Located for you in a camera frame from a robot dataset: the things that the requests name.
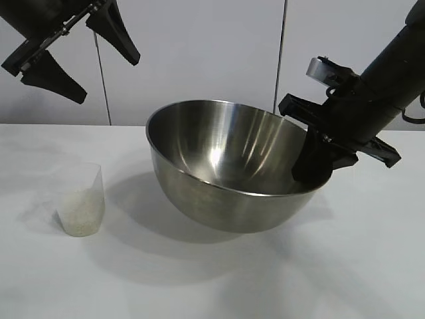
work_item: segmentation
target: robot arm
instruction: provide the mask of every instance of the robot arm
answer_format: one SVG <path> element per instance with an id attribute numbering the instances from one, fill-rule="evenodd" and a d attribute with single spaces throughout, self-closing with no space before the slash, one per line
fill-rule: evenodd
<path id="1" fill-rule="evenodd" d="M 140 54 L 131 41 L 116 0 L 0 0 L 0 17 L 26 40 L 2 64 L 21 82 L 83 103 L 87 93 L 53 59 L 47 48 L 86 15 L 87 27 L 113 45 L 131 64 Z"/>
<path id="2" fill-rule="evenodd" d="M 311 61 L 307 75 L 329 87 L 328 99 L 318 105 L 288 94 L 279 105 L 281 115 L 308 125 L 294 178 L 354 165 L 358 151 L 393 166 L 401 157 L 376 135 L 419 95 L 425 100 L 425 0 L 362 75 L 323 57 Z"/>

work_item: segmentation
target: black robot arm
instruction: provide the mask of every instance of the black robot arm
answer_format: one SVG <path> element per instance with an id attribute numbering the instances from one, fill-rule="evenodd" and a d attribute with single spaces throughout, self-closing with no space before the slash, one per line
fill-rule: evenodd
<path id="1" fill-rule="evenodd" d="M 86 91 L 62 70 L 47 48 L 87 15 L 87 27 L 132 65 L 139 62 L 139 51 L 128 35 L 116 0 L 0 0 L 0 17 L 26 38 L 1 66 L 13 76 L 22 73 L 23 84 L 83 103 Z"/>
<path id="2" fill-rule="evenodd" d="M 294 178 L 354 165 L 358 151 L 393 166 L 401 157 L 376 136 L 425 91 L 425 0 L 362 75 L 323 57 L 311 61 L 307 75 L 329 87 L 328 99 L 319 105 L 288 94 L 279 104 L 281 115 L 308 125 Z"/>

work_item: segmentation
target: cable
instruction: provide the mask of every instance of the cable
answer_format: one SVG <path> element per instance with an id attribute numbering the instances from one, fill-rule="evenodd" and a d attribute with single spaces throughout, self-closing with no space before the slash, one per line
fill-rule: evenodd
<path id="1" fill-rule="evenodd" d="M 425 91 L 423 91 L 419 96 L 419 102 L 423 109 L 425 109 Z M 401 112 L 401 116 L 403 117 L 403 120 L 412 123 L 412 124 L 425 124 L 425 118 L 411 118 L 406 115 L 406 110 L 403 110 Z"/>

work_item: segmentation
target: bowl rim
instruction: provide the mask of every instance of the bowl rim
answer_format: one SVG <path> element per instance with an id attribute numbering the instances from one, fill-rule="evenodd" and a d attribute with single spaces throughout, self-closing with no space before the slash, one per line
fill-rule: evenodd
<path id="1" fill-rule="evenodd" d="M 224 100 L 184 100 L 184 101 L 180 101 L 180 102 L 170 103 L 170 104 L 168 104 L 166 106 L 163 106 L 163 107 L 159 108 L 158 110 L 154 111 L 154 113 L 152 113 L 152 115 L 148 118 L 148 120 L 146 122 L 146 125 L 145 125 L 145 134 L 146 134 L 146 137 L 147 137 L 147 141 L 149 142 L 149 145 L 151 146 L 151 148 L 153 150 L 155 150 L 155 153 L 157 155 L 159 155 L 169 165 L 171 165 L 174 169 L 176 169 L 177 171 L 179 171 L 180 173 L 182 173 L 183 175 L 186 175 L 186 176 L 188 176 L 188 177 L 190 177 L 192 179 L 195 179 L 196 181 L 200 181 L 201 183 L 205 183 L 207 185 L 213 186 L 213 187 L 218 188 L 218 189 L 221 189 L 221 190 L 231 191 L 233 193 L 239 193 L 241 195 L 248 195 L 248 196 L 255 196 L 255 197 L 293 197 L 293 196 L 298 196 L 298 195 L 306 195 L 306 194 L 309 194 L 309 193 L 313 193 L 313 192 L 317 191 L 318 189 L 322 188 L 331 179 L 332 171 L 330 171 L 329 174 L 327 174 L 327 177 L 324 179 L 324 181 L 322 181 L 321 183 L 319 183 L 318 186 L 313 187 L 313 188 L 311 188 L 308 191 L 301 191 L 299 193 L 292 193 L 292 194 L 291 193 L 290 194 L 265 194 L 265 193 L 254 193 L 254 192 L 249 192 L 249 191 L 241 191 L 239 189 L 233 189 L 233 188 L 229 188 L 229 187 L 226 187 L 226 186 L 222 186 L 222 185 L 218 185 L 218 184 L 215 184 L 215 183 L 211 183 L 209 181 L 205 181 L 205 180 L 203 180 L 203 179 L 201 179 L 201 178 L 199 178 L 199 177 L 197 177 L 197 176 L 195 176 L 193 174 L 190 174 L 187 171 L 184 171 L 184 170 L 178 168 L 176 165 L 174 165 L 174 163 L 171 160 L 169 160 L 168 158 L 166 158 L 157 149 L 157 147 L 153 143 L 153 141 L 151 139 L 151 136 L 149 134 L 149 125 L 150 125 L 152 119 L 155 117 L 155 115 L 158 114 L 158 113 L 160 113 L 160 111 L 162 111 L 162 110 L 164 110 L 164 109 L 166 109 L 168 107 L 174 106 L 176 104 L 190 103 L 190 102 L 191 103 L 194 103 L 194 102 L 216 102 L 217 103 L 218 102 L 218 103 L 225 104 L 225 105 L 232 105 L 232 106 L 239 105 L 239 106 L 243 106 L 243 107 L 247 107 L 247 108 L 252 108 L 252 109 L 255 109 L 255 110 L 259 110 L 259 111 L 268 113 L 269 115 L 276 117 L 279 121 L 286 121 L 289 125 L 297 128 L 299 130 L 305 131 L 303 128 L 299 127 L 298 125 L 292 123 L 291 121 L 289 121 L 289 120 L 287 120 L 287 119 L 285 119 L 285 118 L 283 118 L 281 116 L 277 116 L 276 114 L 273 114 L 273 113 L 271 113 L 269 111 L 266 111 L 266 110 L 263 110 L 263 109 L 260 109 L 260 108 L 255 108 L 253 106 L 249 106 L 249 105 L 245 105 L 245 104 L 241 104 L 241 103 L 234 103 L 234 102 L 229 102 L 229 101 L 224 101 Z"/>

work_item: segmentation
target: plastic cup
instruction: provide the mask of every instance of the plastic cup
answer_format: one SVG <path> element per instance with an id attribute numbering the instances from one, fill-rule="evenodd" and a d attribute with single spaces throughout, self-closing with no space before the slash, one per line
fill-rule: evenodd
<path id="1" fill-rule="evenodd" d="M 62 227 L 70 236 L 97 233 L 105 212 L 105 195 L 100 165 L 81 163 L 53 175 L 53 205 Z"/>

